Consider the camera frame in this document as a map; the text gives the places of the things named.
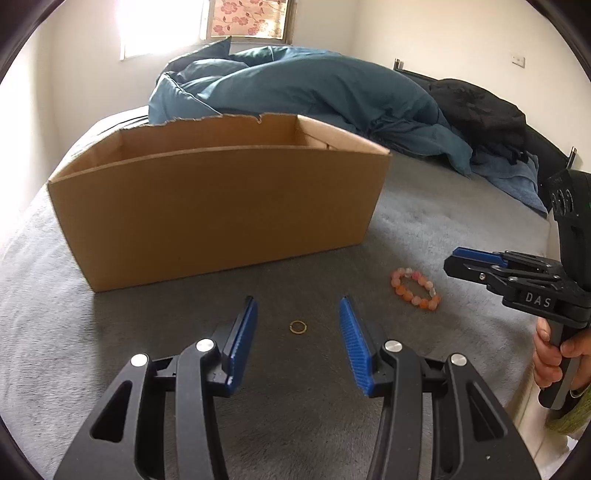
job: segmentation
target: beaded bracelet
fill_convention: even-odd
[[[423,299],[418,295],[415,295],[412,291],[402,285],[402,278],[412,278],[420,286],[425,288],[429,292],[431,297],[430,300]],[[419,271],[414,271],[412,268],[399,268],[392,272],[390,285],[396,290],[396,293],[400,295],[404,300],[409,301],[415,307],[422,309],[429,309],[432,312],[437,310],[437,306],[441,302],[441,295],[437,295],[433,282],[427,277],[421,275]]]

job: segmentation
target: white wall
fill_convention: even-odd
[[[0,83],[0,245],[60,160],[53,116],[49,19]]]
[[[516,104],[591,171],[591,82],[552,24],[525,0],[362,0],[355,56],[459,78]],[[525,56],[525,69],[511,54]]]
[[[299,0],[294,44],[350,53],[358,0]],[[61,149],[97,120],[148,102],[166,62],[194,47],[120,61],[116,0],[67,0],[56,12],[53,83]],[[241,50],[250,48],[242,45]]]

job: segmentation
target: cardboard box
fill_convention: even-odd
[[[94,291],[360,243],[389,151],[295,115],[119,129],[48,182]]]

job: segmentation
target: gold ring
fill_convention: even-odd
[[[299,325],[302,325],[304,328],[302,330],[294,330],[294,325],[296,323],[298,323]],[[302,333],[305,333],[307,329],[308,329],[308,326],[304,322],[302,322],[301,320],[294,320],[293,322],[290,323],[290,332],[295,333],[296,335],[301,335]]]

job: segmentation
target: fuzzy gray blanket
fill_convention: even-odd
[[[381,402],[353,381],[341,296],[352,294],[362,315],[421,355],[463,352],[507,404],[530,362],[534,319],[482,286],[447,278],[443,261],[459,245],[543,254],[547,237],[546,220],[486,180],[396,155],[359,246],[93,294],[42,189],[0,262],[1,414],[50,479],[133,354],[180,353],[233,318],[250,294],[259,323],[242,388],[217,402],[230,478],[359,480]],[[434,280],[443,295],[435,313],[392,292],[389,275],[400,266]],[[307,323],[305,335],[290,333],[294,319]],[[170,427],[166,445],[167,478],[175,478]]]

